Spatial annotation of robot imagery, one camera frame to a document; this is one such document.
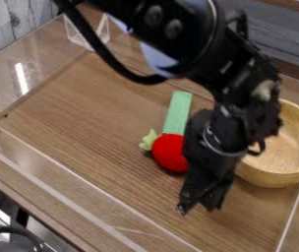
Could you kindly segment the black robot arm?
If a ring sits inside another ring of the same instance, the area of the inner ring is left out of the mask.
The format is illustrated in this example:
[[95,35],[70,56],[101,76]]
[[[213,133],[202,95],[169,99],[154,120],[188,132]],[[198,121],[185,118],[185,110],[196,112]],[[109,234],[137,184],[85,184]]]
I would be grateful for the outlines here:
[[89,0],[142,43],[155,73],[139,76],[113,55],[71,0],[54,0],[113,69],[130,81],[158,85],[186,78],[206,88],[214,108],[188,121],[184,155],[188,177],[177,206],[186,215],[201,204],[220,209],[234,184],[238,162],[261,152],[284,125],[281,78],[250,41],[245,12],[228,14],[218,0]]

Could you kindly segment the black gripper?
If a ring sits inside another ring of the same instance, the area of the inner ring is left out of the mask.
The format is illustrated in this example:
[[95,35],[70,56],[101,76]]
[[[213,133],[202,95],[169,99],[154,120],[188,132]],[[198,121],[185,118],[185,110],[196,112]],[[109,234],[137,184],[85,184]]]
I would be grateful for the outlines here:
[[248,149],[244,122],[201,109],[188,122],[184,155],[188,177],[177,205],[185,216],[197,204],[221,210],[236,178],[236,167]]

